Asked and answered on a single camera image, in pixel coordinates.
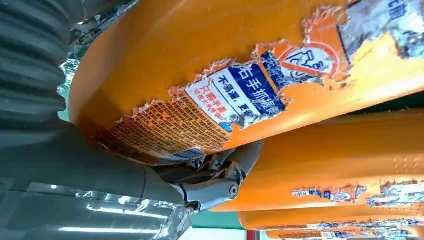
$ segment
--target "orange plastic surface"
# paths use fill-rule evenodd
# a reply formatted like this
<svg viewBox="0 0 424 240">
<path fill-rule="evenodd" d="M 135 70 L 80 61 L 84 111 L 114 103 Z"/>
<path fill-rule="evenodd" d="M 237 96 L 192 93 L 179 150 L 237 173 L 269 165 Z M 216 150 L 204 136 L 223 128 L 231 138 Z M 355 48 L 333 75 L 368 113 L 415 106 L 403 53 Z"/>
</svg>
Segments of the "orange plastic surface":
<svg viewBox="0 0 424 240">
<path fill-rule="evenodd" d="M 424 239 L 424 226 L 414 227 L 414 230 L 419 239 Z"/>
<path fill-rule="evenodd" d="M 381 185 L 424 180 L 424 109 L 337 117 L 267 138 L 238 197 L 214 211 L 366 205 Z M 355 202 L 292 196 L 295 189 L 363 186 Z"/>
<path fill-rule="evenodd" d="M 388 220 L 424 221 L 422 203 L 403 207 L 333 206 L 283 210 L 244 211 L 238 213 L 247 230 L 306 229 L 309 224 L 361 223 Z"/>
<path fill-rule="evenodd" d="M 91 46 L 72 83 L 69 116 L 89 138 L 168 89 L 225 58 L 248 61 L 255 44 L 286 39 L 302 46 L 301 21 L 345 0 L 143 0 Z M 366 42 L 351 77 L 340 87 L 302 83 L 283 90 L 292 99 L 277 117 L 239 131 L 230 149 L 424 90 L 424 60 L 402 60 L 394 39 Z"/>
</svg>

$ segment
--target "metal bracket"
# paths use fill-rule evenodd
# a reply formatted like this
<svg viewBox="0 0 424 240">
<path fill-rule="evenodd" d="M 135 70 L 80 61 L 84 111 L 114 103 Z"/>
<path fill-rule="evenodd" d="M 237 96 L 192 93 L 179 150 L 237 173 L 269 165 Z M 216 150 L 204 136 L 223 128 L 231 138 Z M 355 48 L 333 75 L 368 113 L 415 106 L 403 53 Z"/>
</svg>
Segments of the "metal bracket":
<svg viewBox="0 0 424 240">
<path fill-rule="evenodd" d="M 237 182 L 226 179 L 215 179 L 199 184 L 183 183 L 179 187 L 185 195 L 186 202 L 191 206 L 196 205 L 195 213 L 230 202 L 239 194 Z"/>
</svg>

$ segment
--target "orange chair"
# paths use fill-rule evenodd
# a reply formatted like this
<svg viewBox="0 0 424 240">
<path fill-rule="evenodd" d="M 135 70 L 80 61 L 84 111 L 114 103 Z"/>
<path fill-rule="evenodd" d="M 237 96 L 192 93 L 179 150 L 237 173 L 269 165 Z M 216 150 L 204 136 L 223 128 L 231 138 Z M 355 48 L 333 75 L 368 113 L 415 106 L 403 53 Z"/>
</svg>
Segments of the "orange chair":
<svg viewBox="0 0 424 240">
<path fill-rule="evenodd" d="M 238 197 L 214 211 L 367 205 L 387 183 L 420 183 L 423 123 L 424 110 L 405 110 L 337 117 L 267 138 Z"/>
<path fill-rule="evenodd" d="M 424 90 L 424 59 L 402 59 L 389 33 L 365 42 L 349 64 L 337 25 L 343 19 L 338 18 L 343 13 L 338 7 L 345 4 L 346 0 L 143 0 L 103 33 L 83 58 L 70 91 L 70 119 L 92 143 L 148 162 L 147 156 L 223 151 Z M 286 41 L 263 44 L 279 40 Z M 277 86 L 257 56 L 265 50 L 275 54 L 284 71 L 309 80 Z M 299 66 L 299 54 L 323 69 Z M 210 116 L 217 109 L 200 109 L 198 99 L 172 88 L 199 79 L 194 75 L 204 69 L 204 77 L 209 76 L 225 67 L 221 60 L 227 58 L 258 64 L 263 84 L 269 84 L 269 94 L 277 96 L 285 111 L 271 119 L 261 113 L 260 120 L 265 120 L 249 124 L 243 112 L 245 127 L 256 124 L 243 130 L 233 125 L 228 133 L 228 126 Z"/>
</svg>

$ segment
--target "warning sticker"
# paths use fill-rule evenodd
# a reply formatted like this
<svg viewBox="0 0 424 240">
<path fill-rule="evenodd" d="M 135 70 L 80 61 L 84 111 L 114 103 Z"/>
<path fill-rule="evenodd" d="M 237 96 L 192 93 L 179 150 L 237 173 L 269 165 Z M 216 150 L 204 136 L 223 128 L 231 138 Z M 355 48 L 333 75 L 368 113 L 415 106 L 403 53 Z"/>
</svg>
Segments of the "warning sticker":
<svg viewBox="0 0 424 240">
<path fill-rule="evenodd" d="M 231 124 L 248 127 L 261 116 L 273 117 L 285 109 L 255 63 L 224 68 L 188 87 L 185 92 L 228 133 L 232 132 Z"/>
<path fill-rule="evenodd" d="M 308 39 L 302 48 L 286 40 L 257 45 L 255 55 L 278 89 L 303 83 L 323 86 L 327 78 L 343 80 L 348 76 L 349 64 L 337 28 L 339 10 L 323 7 L 313 20 L 304 21 Z"/>
</svg>

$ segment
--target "gray plastic part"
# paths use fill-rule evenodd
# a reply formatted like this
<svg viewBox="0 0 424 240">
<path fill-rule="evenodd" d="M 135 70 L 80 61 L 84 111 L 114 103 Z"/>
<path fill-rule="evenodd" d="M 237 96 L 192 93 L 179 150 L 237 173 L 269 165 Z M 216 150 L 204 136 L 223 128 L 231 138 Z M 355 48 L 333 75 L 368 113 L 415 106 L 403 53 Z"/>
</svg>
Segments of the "gray plastic part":
<svg viewBox="0 0 424 240">
<path fill-rule="evenodd" d="M 264 140 L 259 140 L 243 146 L 239 146 L 237 150 L 228 157 L 227 161 L 239 164 L 247 176 L 256 165 L 256 162 L 258 162 L 263 147 Z"/>
<path fill-rule="evenodd" d="M 58 66 L 67 59 L 70 29 L 113 2 L 0 0 L 0 240 L 176 239 L 140 234 L 184 232 L 184 199 L 175 189 L 148 166 L 89 147 L 58 118 L 65 108 Z M 38 192 L 34 184 L 48 187 Z M 155 221 L 144 215 L 116 214 L 126 207 L 120 202 L 49 188 L 139 199 L 130 213 L 174 209 L 168 213 L 177 224 L 152 228 Z M 115 214 L 89 204 L 114 205 Z"/>
<path fill-rule="evenodd" d="M 199 204 L 198 212 L 203 212 L 221 204 L 232 201 L 239 193 L 239 185 L 227 179 L 215 179 L 198 184 L 182 184 L 186 194 L 186 201 Z M 232 187 L 236 189 L 234 195 L 230 194 Z"/>
</svg>

